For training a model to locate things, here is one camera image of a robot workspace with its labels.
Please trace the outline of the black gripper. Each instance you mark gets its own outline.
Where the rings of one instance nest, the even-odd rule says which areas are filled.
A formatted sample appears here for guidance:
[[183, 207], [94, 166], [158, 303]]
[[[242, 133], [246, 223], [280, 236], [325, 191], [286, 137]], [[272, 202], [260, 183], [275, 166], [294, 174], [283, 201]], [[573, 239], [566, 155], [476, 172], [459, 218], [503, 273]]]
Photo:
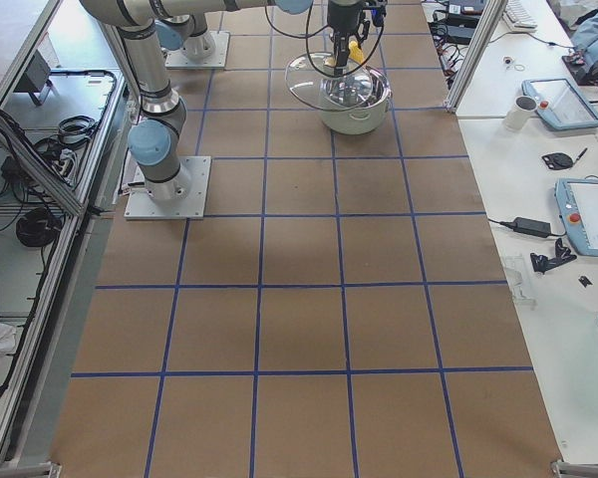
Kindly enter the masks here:
[[364, 9], [361, 0], [329, 0], [327, 4], [327, 25], [333, 30], [333, 73], [341, 76], [344, 68], [355, 61], [356, 33]]

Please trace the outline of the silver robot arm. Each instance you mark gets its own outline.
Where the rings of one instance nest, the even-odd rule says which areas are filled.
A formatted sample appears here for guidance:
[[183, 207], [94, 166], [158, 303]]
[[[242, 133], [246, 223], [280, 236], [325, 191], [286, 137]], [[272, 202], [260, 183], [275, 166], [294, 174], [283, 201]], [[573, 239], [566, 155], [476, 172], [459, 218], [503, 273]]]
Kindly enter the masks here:
[[178, 16], [217, 11], [276, 6], [288, 14], [300, 14], [310, 1], [84, 1], [82, 6], [96, 20], [118, 31], [129, 65], [140, 87], [144, 119], [128, 137], [132, 157], [140, 167], [146, 190], [156, 202], [186, 196], [190, 174], [176, 154], [186, 119], [185, 106], [171, 86], [155, 22]]

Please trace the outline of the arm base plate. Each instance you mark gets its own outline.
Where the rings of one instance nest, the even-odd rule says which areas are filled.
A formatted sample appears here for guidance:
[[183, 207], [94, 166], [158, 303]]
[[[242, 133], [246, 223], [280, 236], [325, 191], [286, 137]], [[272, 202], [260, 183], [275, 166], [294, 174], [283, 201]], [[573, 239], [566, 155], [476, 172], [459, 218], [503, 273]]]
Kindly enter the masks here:
[[128, 220], [202, 219], [211, 170], [210, 156], [181, 156], [178, 175], [169, 182], [146, 182], [136, 166], [125, 218]]
[[229, 40], [227, 31], [206, 31], [189, 37], [179, 50], [167, 52], [165, 65], [171, 70], [224, 69]]

